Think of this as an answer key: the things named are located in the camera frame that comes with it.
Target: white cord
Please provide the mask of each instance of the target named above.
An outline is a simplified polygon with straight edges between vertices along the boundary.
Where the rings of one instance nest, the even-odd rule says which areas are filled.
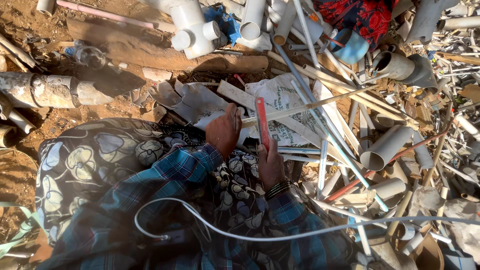
[[[147,236],[150,236],[152,238],[155,238],[155,239],[158,239],[158,238],[165,238],[165,235],[154,235],[154,234],[151,234],[151,233],[148,233],[147,231],[145,231],[142,227],[140,227],[140,225],[138,224],[138,220],[137,220],[137,217],[138,217],[138,214],[140,213],[140,211],[146,207],[147,205],[149,204],[152,204],[154,202],[158,202],[158,201],[163,201],[163,200],[173,200],[173,201],[178,201],[178,202],[181,202],[182,205],[188,210],[190,211],[190,213],[192,213],[192,215],[196,216],[198,219],[200,219],[201,222],[203,222],[206,230],[207,230],[207,234],[208,236],[210,237],[210,233],[208,231],[208,228],[207,226],[214,230],[215,232],[219,233],[219,234],[222,234],[224,236],[228,236],[228,237],[232,237],[232,238],[236,238],[236,239],[240,239],[240,240],[245,240],[245,241],[253,241],[253,242],[274,242],[274,241],[286,241],[286,240],[293,240],[293,239],[298,239],[298,238],[303,238],[303,237],[308,237],[308,236],[313,236],[313,235],[317,235],[317,234],[323,234],[323,233],[330,233],[330,232],[333,232],[333,231],[338,231],[338,230],[343,230],[343,229],[346,229],[346,228],[354,228],[354,227],[357,227],[357,226],[365,226],[365,225],[370,225],[370,224],[374,224],[374,223],[383,223],[383,222],[391,222],[391,221],[409,221],[409,220],[417,220],[417,221],[450,221],[450,222],[461,222],[461,223],[465,223],[465,224],[474,224],[474,225],[480,225],[480,221],[473,221],[473,220],[466,220],[466,219],[456,219],[456,218],[448,218],[448,217],[398,217],[398,218],[388,218],[388,219],[377,219],[377,220],[371,220],[371,221],[363,221],[363,222],[359,222],[359,223],[354,223],[354,224],[345,224],[345,225],[339,225],[339,226],[335,226],[335,227],[330,227],[330,228],[326,228],[326,229],[321,229],[321,230],[316,230],[316,231],[311,231],[311,232],[307,232],[307,233],[300,233],[300,234],[296,234],[296,235],[289,235],[289,236],[282,236],[282,237],[265,237],[265,238],[262,238],[262,237],[247,237],[247,236],[242,236],[242,235],[236,235],[236,234],[232,234],[232,233],[227,233],[227,232],[224,232],[224,231],[221,231],[217,228],[215,228],[213,225],[211,225],[210,223],[208,223],[206,220],[204,220],[200,214],[198,213],[197,210],[195,210],[191,205],[189,205],[187,202],[183,201],[183,200],[180,200],[180,199],[177,199],[177,198],[160,198],[160,199],[155,199],[151,202],[148,202],[146,203],[145,205],[143,205],[142,207],[140,207],[140,209],[138,209],[137,213],[135,214],[135,225],[137,226],[137,228],[145,235]]]

